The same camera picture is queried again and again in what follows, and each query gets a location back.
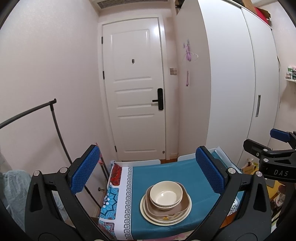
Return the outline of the brown square bowl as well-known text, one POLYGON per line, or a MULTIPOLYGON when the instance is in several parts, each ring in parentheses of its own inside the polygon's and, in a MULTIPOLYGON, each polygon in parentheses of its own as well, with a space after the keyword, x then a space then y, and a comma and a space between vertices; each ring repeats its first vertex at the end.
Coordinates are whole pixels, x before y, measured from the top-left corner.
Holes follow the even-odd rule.
POLYGON ((172 219, 184 214, 191 201, 184 186, 178 182, 163 181, 151 186, 145 194, 145 208, 150 216, 172 219))

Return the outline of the cream ceramic bowl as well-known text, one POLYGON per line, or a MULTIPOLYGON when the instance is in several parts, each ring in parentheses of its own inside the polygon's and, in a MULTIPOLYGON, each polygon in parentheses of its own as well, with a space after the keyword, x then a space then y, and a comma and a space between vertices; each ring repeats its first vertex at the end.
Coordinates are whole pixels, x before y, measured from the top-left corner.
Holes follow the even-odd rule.
POLYGON ((183 190, 180 184, 173 181, 161 181, 152 186, 149 198, 161 206, 173 205, 181 202, 183 190))

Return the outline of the yellow cartoon plate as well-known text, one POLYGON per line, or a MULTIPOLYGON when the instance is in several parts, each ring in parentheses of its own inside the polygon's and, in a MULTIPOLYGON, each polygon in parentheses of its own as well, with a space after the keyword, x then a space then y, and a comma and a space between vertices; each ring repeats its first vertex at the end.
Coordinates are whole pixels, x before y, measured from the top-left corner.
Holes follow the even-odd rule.
POLYGON ((184 221, 191 212, 192 201, 189 194, 183 194, 182 201, 173 208, 160 209, 145 194, 140 201, 140 212, 153 225, 171 226, 184 221))

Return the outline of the cream plate orange pattern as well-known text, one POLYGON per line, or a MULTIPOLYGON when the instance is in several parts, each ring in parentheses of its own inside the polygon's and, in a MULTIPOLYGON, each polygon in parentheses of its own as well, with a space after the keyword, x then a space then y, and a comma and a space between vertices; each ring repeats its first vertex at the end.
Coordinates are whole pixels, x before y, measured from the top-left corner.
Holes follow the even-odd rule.
POLYGON ((188 196, 189 198, 189 206, 187 207, 187 209, 185 210, 184 214, 179 214, 177 217, 174 217, 173 219, 168 219, 168 220, 160 220, 157 218, 154 218, 152 216, 148 215, 148 211, 147 208, 144 206, 146 204, 146 197, 145 195, 142 197, 141 201, 140 201, 140 212, 142 214, 142 216, 144 217, 144 219, 146 219, 148 222, 154 224, 154 225, 158 225, 158 226, 170 226, 170 225, 176 225, 178 223, 181 223, 183 220, 185 220, 187 218, 187 216, 190 214, 191 209, 192 209, 192 201, 191 198, 188 196))

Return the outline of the plain white plate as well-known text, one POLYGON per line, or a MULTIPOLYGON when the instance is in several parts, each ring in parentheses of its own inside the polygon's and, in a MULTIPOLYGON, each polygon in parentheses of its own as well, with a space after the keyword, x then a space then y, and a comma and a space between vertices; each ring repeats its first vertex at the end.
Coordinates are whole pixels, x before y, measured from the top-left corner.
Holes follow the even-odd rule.
POLYGON ((147 198, 146 198, 146 204, 144 206, 147 208, 149 216, 152 216, 160 220, 168 220, 168 219, 173 219, 174 217, 177 217, 179 214, 185 213, 185 210, 189 206, 189 198, 188 196, 186 196, 185 200, 181 201, 179 205, 177 205, 171 210, 160 210, 158 208, 155 208, 150 204, 149 201, 147 201, 147 198))

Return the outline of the blue patterned tablecloth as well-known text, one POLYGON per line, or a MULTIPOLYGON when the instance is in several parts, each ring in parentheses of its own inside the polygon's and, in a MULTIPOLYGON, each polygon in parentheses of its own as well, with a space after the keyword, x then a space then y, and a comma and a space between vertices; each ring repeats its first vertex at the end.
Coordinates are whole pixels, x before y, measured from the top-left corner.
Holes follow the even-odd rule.
POLYGON ((99 227, 111 240, 173 239, 193 231, 219 198, 195 159, 113 170, 116 177, 108 187, 99 215, 99 227), (176 225, 154 225, 140 212, 140 201, 146 190, 161 181, 182 184, 191 198, 191 212, 176 225))

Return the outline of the white wardrobe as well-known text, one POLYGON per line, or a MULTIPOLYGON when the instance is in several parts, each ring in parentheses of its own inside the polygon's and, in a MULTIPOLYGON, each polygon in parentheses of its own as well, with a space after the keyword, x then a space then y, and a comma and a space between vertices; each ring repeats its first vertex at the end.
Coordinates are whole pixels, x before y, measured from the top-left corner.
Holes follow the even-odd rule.
POLYGON ((251 158, 243 142, 270 142, 280 80, 271 27, 246 4, 184 1, 175 13, 178 43, 179 149, 220 147, 239 167, 251 158), (186 87, 183 43, 199 55, 186 87))

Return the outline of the black clothes rack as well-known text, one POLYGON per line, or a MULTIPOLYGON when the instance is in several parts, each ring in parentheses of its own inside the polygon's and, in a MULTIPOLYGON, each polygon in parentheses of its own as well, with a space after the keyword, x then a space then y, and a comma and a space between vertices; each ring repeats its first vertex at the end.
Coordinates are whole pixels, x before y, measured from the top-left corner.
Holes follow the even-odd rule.
POLYGON ((68 153, 59 141, 49 107, 28 114, 1 129, 1 153, 13 170, 29 174, 55 173, 98 144, 107 166, 113 159, 101 106, 95 102, 54 105, 57 123, 68 153))

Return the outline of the white door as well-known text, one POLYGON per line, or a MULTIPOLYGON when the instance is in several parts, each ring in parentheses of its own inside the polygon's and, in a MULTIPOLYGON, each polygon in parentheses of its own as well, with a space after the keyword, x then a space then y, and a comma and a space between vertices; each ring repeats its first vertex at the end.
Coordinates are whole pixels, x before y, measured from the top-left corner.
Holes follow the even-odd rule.
POLYGON ((166 122, 158 110, 157 90, 164 92, 161 32, 158 18, 106 24, 103 68, 109 119, 121 161, 164 159, 166 122))

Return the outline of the white wall shelf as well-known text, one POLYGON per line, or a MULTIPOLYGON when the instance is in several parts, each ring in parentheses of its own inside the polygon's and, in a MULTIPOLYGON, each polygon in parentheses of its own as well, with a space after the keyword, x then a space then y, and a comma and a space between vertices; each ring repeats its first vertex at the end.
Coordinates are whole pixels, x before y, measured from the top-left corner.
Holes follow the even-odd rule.
POLYGON ((296 68, 295 66, 288 66, 285 75, 287 81, 296 82, 296 68))

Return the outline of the purple wall hanging decoration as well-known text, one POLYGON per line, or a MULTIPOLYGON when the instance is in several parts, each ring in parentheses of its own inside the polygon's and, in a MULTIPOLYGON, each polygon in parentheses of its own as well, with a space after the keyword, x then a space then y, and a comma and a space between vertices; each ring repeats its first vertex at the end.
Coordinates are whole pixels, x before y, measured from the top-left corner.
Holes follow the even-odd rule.
POLYGON ((199 55, 191 51, 191 45, 190 45, 189 39, 187 39, 186 42, 183 43, 183 48, 185 50, 183 60, 185 60, 185 67, 186 67, 186 87, 189 87, 190 65, 191 65, 191 62, 195 62, 198 60, 199 55))

